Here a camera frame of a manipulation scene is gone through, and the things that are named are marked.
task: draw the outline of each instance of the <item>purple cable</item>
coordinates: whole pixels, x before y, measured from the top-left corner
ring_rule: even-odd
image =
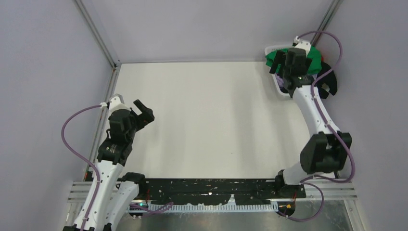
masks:
[[[322,191],[318,186],[316,186],[316,185],[314,185],[314,184],[311,184],[311,183],[307,183],[307,182],[305,182],[305,181],[310,180],[310,179],[313,179],[314,177],[318,177],[318,178],[326,179],[326,180],[329,180],[329,181],[332,181],[332,182],[335,182],[335,183],[348,183],[348,182],[351,181],[351,179],[354,177],[354,175],[355,175],[355,173],[356,173],[356,164],[355,164],[355,162],[354,162],[354,158],[353,158],[353,155],[352,155],[351,152],[350,152],[350,149],[347,147],[346,143],[345,143],[345,142],[343,141],[343,139],[339,136],[339,134],[337,134],[337,132],[333,129],[333,127],[332,127],[330,124],[328,124],[328,120],[327,120],[327,118],[325,117],[325,115],[324,115],[324,113],[323,113],[323,111],[322,111],[322,109],[321,109],[321,107],[320,107],[320,105],[319,105],[319,102],[318,102],[317,98],[315,97],[315,91],[314,91],[314,87],[315,87],[316,83],[317,83],[319,80],[321,80],[322,78],[324,78],[326,75],[328,75],[330,72],[332,72],[332,71],[338,66],[338,64],[340,63],[340,61],[341,61],[341,59],[342,59],[342,56],[343,56],[343,47],[342,47],[342,44],[341,44],[340,40],[339,40],[334,34],[332,34],[332,33],[330,33],[330,32],[327,32],[327,31],[309,31],[309,32],[307,32],[307,33],[304,33],[304,34],[300,35],[299,38],[301,38],[301,37],[303,37],[303,36],[306,36],[306,35],[309,35],[309,34],[315,34],[315,33],[321,33],[321,34],[329,35],[329,36],[331,36],[333,39],[336,40],[337,44],[339,44],[339,50],[340,50],[340,52],[339,52],[339,58],[338,58],[336,64],[335,64],[330,70],[328,70],[328,71],[325,72],[323,75],[321,75],[321,76],[319,76],[318,78],[316,78],[315,81],[313,81],[312,85],[310,86],[310,91],[311,91],[312,97],[313,97],[313,99],[314,99],[313,101],[315,102],[315,105],[316,105],[316,107],[317,107],[317,109],[318,109],[318,112],[319,112],[320,116],[321,116],[322,119],[323,119],[323,122],[327,125],[327,128],[333,133],[333,135],[336,137],[336,139],[340,142],[340,144],[343,146],[343,148],[344,148],[345,151],[347,152],[348,158],[350,158],[350,163],[351,163],[351,173],[350,173],[350,176],[349,176],[347,179],[345,179],[345,180],[336,180],[336,179],[332,179],[332,178],[325,177],[325,176],[321,176],[321,175],[313,175],[313,176],[306,177],[306,178],[304,178],[303,180],[301,180],[301,181],[300,181],[300,184],[310,185],[310,186],[312,186],[312,187],[315,187],[315,188],[320,192],[320,194],[321,194],[321,205],[320,205],[320,208],[318,209],[318,211],[316,212],[316,214],[313,215],[313,216],[311,216],[310,218],[298,219],[298,218],[288,217],[288,219],[290,219],[290,220],[299,221],[299,222],[310,221],[310,220],[316,218],[316,217],[322,212],[322,210],[323,210],[323,205],[324,205],[323,191]],[[284,213],[282,213],[282,212],[278,212],[278,213],[279,213],[281,216],[286,216],[286,215],[285,215]]]
[[[78,156],[79,158],[81,158],[81,160],[85,161],[87,164],[89,164],[89,165],[93,168],[93,170],[95,171],[96,179],[97,179],[97,181],[96,181],[96,186],[95,186],[95,191],[93,192],[93,195],[92,195],[92,198],[91,198],[91,200],[90,200],[89,206],[88,206],[88,208],[87,208],[87,211],[85,212],[85,216],[84,216],[84,219],[82,220],[82,225],[81,225],[80,231],[83,231],[83,230],[84,230],[85,223],[86,223],[86,221],[87,221],[87,219],[88,219],[88,215],[89,215],[90,210],[91,210],[91,208],[92,208],[93,202],[95,201],[96,194],[98,194],[99,182],[101,181],[101,176],[99,175],[98,169],[96,168],[96,166],[95,166],[92,162],[90,162],[90,161],[89,161],[88,159],[86,159],[84,156],[82,156],[81,154],[79,154],[78,152],[76,152],[71,146],[69,146],[69,144],[66,142],[65,134],[64,134],[64,133],[65,133],[65,127],[66,127],[66,125],[68,124],[68,122],[71,121],[71,119],[73,119],[75,116],[81,114],[81,113],[84,112],[84,111],[87,111],[87,110],[90,110],[90,109],[93,109],[93,108],[98,108],[98,107],[101,107],[101,106],[100,106],[100,105],[95,105],[95,106],[87,107],[87,108],[82,109],[82,110],[80,110],[79,112],[73,114],[71,117],[69,117],[69,118],[65,121],[65,123],[64,123],[64,125],[63,125],[63,128],[61,129],[61,138],[63,139],[63,142],[64,142],[65,146],[66,146],[73,154],[75,154],[76,156]]]
[[[321,194],[321,204],[320,204],[320,207],[319,207],[318,211],[317,211],[313,216],[311,216],[311,217],[309,217],[309,218],[299,219],[299,218],[292,218],[292,217],[289,217],[289,216],[288,216],[287,218],[288,218],[289,220],[299,221],[299,222],[310,221],[310,220],[316,218],[316,217],[323,211],[323,206],[324,206],[324,195],[323,195],[323,191],[322,191],[318,186],[316,186],[316,185],[314,185],[314,184],[307,183],[307,182],[305,182],[305,183],[303,183],[303,184],[307,184],[307,185],[310,185],[310,186],[312,186],[312,187],[315,187],[315,188],[320,192],[320,194]],[[281,216],[286,217],[285,213],[282,213],[282,212],[278,212],[278,213],[279,213]]]
[[[141,209],[143,211],[149,212],[149,214],[143,216],[143,217],[148,217],[148,216],[153,215],[153,214],[161,214],[161,213],[166,212],[167,210],[169,210],[173,206],[173,204],[174,204],[173,202],[169,202],[169,203],[165,204],[164,206],[158,208],[157,210],[149,210],[149,209],[147,209],[145,207],[142,207],[140,205],[137,205],[137,204],[130,204],[130,207],[138,208],[138,209]]]

